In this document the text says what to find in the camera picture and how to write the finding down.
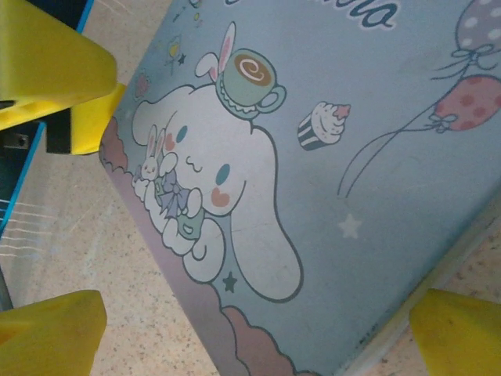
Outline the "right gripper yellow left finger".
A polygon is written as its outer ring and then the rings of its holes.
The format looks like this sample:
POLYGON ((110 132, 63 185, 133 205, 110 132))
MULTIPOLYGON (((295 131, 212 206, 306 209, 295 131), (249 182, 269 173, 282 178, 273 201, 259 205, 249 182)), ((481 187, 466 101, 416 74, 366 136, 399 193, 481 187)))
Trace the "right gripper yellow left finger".
POLYGON ((106 329, 96 290, 1 313, 2 375, 89 375, 106 329))

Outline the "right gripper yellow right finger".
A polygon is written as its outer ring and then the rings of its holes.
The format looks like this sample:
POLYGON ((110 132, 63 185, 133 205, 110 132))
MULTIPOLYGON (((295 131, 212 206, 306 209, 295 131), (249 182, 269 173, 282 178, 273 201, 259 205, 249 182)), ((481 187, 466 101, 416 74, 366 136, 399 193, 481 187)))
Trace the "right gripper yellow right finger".
POLYGON ((430 289, 409 322, 430 375, 500 374, 500 304, 430 289))

